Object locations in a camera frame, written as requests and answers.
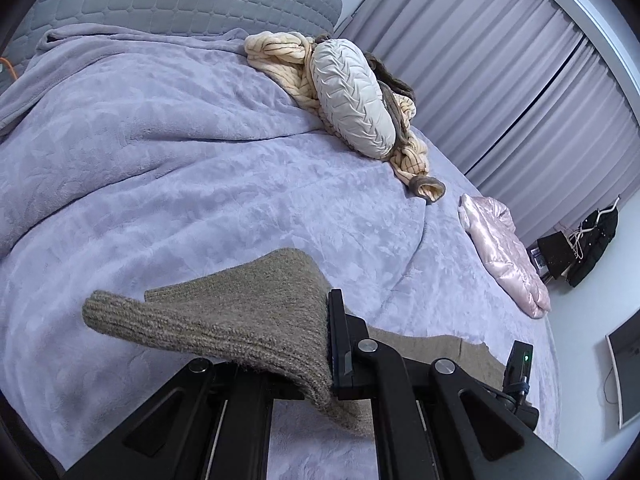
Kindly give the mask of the black hanging jacket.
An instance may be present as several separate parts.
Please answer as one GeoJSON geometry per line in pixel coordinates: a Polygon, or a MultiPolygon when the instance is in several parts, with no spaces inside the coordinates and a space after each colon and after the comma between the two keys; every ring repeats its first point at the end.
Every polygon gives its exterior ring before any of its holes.
{"type": "Polygon", "coordinates": [[[608,209],[594,210],[582,222],[582,235],[578,240],[582,256],[576,259],[568,271],[566,279],[570,286],[577,287],[602,258],[615,237],[619,216],[617,207],[611,206],[608,209]]]}

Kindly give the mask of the white round pleated cushion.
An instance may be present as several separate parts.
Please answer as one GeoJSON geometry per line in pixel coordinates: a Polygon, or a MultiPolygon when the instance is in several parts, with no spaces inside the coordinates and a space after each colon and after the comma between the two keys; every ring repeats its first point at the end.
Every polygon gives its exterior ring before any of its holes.
{"type": "Polygon", "coordinates": [[[363,52],[347,39],[317,44],[310,72],[321,110],[333,131],[363,156],[390,156],[396,130],[383,92],[363,52]]]}

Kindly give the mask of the black handbag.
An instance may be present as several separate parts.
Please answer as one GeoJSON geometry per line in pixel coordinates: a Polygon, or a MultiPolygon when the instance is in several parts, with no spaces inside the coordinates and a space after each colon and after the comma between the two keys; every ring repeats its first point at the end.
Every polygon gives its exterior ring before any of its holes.
{"type": "Polygon", "coordinates": [[[552,278],[559,278],[576,261],[572,245],[563,232],[538,238],[537,246],[552,278]]]}

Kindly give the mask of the lavender plush bed blanket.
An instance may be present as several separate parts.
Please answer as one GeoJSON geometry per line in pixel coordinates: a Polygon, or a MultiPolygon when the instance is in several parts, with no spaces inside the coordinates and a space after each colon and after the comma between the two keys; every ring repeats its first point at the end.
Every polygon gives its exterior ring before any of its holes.
{"type": "Polygon", "coordinates": [[[92,292],[138,299],[293,247],[382,330],[454,335],[499,361],[530,342],[537,432],[555,444],[550,326],[463,231],[474,185],[431,148],[445,196],[410,194],[250,67],[243,42],[65,26],[2,93],[1,390],[30,432],[72,466],[186,364],[90,330],[92,292]]]}

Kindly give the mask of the pink satin puffer jacket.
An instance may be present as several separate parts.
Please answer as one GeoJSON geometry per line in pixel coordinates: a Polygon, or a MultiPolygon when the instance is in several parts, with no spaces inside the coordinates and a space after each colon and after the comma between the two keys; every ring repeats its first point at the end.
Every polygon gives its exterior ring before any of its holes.
{"type": "Polygon", "coordinates": [[[522,312],[544,318],[551,311],[548,289],[516,235],[510,209],[492,197],[462,194],[458,215],[486,271],[522,312]]]}

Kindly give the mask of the beige knit garment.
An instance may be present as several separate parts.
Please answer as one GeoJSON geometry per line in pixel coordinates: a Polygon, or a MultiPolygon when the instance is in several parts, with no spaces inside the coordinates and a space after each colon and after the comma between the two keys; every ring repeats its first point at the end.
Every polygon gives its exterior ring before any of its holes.
{"type": "MultiPolygon", "coordinates": [[[[303,110],[317,115],[326,131],[345,143],[326,121],[307,70],[312,47],[325,39],[331,38],[326,35],[310,38],[300,32],[260,32],[246,37],[244,50],[250,66],[276,82],[303,110]]],[[[411,121],[416,116],[416,97],[413,88],[410,89],[411,99],[399,93],[394,96],[386,93],[385,104],[393,119],[396,140],[390,156],[381,162],[392,166],[395,177],[413,195],[435,203],[445,195],[446,186],[430,175],[426,144],[411,130],[411,121]]]]}

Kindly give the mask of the wall mounted monitor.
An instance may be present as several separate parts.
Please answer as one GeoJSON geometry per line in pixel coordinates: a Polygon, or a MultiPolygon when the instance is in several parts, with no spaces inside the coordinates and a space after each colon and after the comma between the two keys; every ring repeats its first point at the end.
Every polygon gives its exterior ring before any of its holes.
{"type": "Polygon", "coordinates": [[[639,415],[640,311],[606,336],[615,378],[618,426],[623,428],[639,415]]]}

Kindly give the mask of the brown knit sweater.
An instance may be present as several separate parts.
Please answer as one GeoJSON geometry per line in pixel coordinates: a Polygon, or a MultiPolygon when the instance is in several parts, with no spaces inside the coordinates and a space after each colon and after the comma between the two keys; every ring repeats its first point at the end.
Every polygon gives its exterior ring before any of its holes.
{"type": "Polygon", "coordinates": [[[331,392],[330,283],[293,248],[196,280],[151,289],[141,301],[96,290],[82,306],[101,334],[145,347],[210,356],[290,380],[337,426],[372,437],[367,401],[331,392]]]}

